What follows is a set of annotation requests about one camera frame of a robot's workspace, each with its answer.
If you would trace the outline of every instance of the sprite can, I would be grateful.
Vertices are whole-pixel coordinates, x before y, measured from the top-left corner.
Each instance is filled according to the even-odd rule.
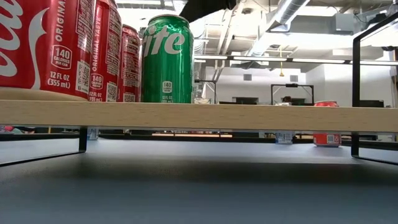
[[[152,18],[142,46],[142,101],[191,103],[193,35],[189,22],[176,15]]]

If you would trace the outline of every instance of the exposed ductwork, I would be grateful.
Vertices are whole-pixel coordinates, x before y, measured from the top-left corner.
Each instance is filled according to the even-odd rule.
[[[276,27],[288,25],[296,17],[299,9],[308,4],[310,0],[281,0],[278,8],[267,15],[265,33],[253,44],[247,56],[262,56],[271,43],[267,43],[267,32]]]

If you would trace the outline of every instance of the red soda can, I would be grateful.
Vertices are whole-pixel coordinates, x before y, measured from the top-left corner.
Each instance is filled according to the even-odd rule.
[[[0,99],[88,99],[94,0],[0,7]]]
[[[335,101],[319,101],[316,102],[314,106],[332,106],[338,107]],[[316,146],[328,146],[328,147],[339,147],[341,145],[341,135],[340,134],[314,134],[313,143]]]
[[[114,0],[97,0],[91,58],[90,101],[116,102],[122,23]]]
[[[140,46],[137,30],[123,24],[118,102],[141,101]]]

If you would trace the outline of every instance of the wooden shelf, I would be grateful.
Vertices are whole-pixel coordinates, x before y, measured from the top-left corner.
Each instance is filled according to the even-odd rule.
[[[0,100],[0,124],[398,133],[398,109]]]

